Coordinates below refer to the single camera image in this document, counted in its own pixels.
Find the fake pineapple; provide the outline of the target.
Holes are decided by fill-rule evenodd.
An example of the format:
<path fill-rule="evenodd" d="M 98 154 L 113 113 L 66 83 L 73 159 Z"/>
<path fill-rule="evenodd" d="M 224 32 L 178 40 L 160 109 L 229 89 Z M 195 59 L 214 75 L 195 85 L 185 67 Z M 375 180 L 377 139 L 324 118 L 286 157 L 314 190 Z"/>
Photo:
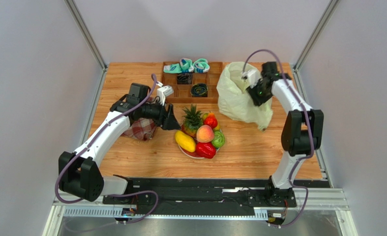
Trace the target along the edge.
<path fill-rule="evenodd" d="M 197 106 L 193 104 L 190 105 L 190 108 L 185 107 L 183 111 L 185 115 L 181 126 L 182 131 L 195 138 L 198 129 L 203 125 L 202 111 L 198 110 Z"/>

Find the translucent white plastic bag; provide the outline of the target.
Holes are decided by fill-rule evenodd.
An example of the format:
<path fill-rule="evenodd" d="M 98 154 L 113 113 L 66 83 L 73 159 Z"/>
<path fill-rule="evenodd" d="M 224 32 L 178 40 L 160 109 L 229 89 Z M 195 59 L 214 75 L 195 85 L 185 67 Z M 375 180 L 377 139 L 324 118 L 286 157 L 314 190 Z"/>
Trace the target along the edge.
<path fill-rule="evenodd" d="M 268 128 L 273 116 L 272 99 L 255 106 L 246 88 L 249 83 L 241 78 L 244 62 L 231 62 L 220 74 L 216 89 L 219 112 L 232 120 L 255 123 L 259 130 Z"/>

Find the yellow fake bell pepper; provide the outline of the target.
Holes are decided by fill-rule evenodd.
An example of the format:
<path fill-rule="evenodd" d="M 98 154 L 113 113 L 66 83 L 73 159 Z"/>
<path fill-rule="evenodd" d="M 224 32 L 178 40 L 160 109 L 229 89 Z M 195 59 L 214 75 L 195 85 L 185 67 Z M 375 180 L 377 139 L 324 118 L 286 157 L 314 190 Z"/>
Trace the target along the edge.
<path fill-rule="evenodd" d="M 194 152 L 196 150 L 195 140 L 180 130 L 175 133 L 175 141 L 182 149 L 188 152 Z"/>

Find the fake peach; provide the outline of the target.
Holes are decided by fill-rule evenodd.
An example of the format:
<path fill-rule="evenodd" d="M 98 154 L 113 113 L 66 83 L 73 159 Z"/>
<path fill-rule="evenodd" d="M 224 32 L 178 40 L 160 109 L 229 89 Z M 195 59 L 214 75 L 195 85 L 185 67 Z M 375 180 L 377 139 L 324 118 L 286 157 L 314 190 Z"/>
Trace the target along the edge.
<path fill-rule="evenodd" d="M 214 139 L 214 131 L 209 125 L 202 125 L 196 133 L 196 140 L 199 143 L 209 143 Z"/>

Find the red orange fake apple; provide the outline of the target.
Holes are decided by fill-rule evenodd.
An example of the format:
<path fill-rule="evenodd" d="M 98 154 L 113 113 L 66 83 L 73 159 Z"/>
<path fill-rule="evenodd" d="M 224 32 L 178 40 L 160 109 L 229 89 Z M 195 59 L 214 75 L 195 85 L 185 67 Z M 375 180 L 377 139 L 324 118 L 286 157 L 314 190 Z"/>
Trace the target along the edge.
<path fill-rule="evenodd" d="M 208 125 L 211 129 L 214 129 L 218 126 L 218 120 L 214 113 L 208 113 L 207 117 L 203 121 L 204 125 Z"/>

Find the red fake bell pepper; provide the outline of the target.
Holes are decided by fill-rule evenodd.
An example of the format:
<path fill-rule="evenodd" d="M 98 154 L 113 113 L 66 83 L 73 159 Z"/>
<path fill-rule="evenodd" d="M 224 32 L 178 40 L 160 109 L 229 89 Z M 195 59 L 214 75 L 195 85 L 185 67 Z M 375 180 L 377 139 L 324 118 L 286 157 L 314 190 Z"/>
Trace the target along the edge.
<path fill-rule="evenodd" d="M 208 143 L 197 143 L 196 144 L 196 154 L 199 157 L 212 159 L 216 155 L 216 148 L 212 145 L 211 142 Z"/>

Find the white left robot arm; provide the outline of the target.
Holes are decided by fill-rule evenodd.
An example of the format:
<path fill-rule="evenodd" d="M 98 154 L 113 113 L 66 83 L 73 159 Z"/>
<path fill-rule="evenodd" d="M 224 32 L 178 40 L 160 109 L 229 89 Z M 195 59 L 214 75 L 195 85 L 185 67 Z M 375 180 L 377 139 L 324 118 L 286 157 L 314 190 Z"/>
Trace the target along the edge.
<path fill-rule="evenodd" d="M 167 96 L 173 94 L 171 86 L 155 83 L 157 96 L 149 102 L 153 89 L 132 83 L 129 92 L 115 102 L 103 123 L 80 147 L 73 152 L 63 152 L 59 157 L 59 177 L 56 181 L 56 196 L 59 191 L 77 197 L 78 201 L 93 202 L 100 196 L 124 195 L 128 180 L 124 177 L 103 177 L 99 166 L 115 143 L 131 125 L 141 118 L 151 119 L 163 130 L 180 130 L 172 104 L 166 104 Z"/>

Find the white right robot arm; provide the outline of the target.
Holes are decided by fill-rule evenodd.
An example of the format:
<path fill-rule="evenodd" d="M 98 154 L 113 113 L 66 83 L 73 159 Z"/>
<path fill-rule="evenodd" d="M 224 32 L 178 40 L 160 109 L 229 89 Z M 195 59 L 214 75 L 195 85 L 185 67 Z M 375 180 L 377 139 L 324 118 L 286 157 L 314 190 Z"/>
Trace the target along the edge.
<path fill-rule="evenodd" d="M 246 91 L 255 106 L 261 106 L 275 96 L 287 114 L 281 134 L 283 156 L 270 176 L 265 192 L 267 198 L 276 200 L 290 197 L 299 168 L 321 145 L 324 114 L 303 100 L 292 78 L 279 72 L 275 62 L 262 64 L 261 71 L 244 68 L 241 77 L 249 84 Z"/>

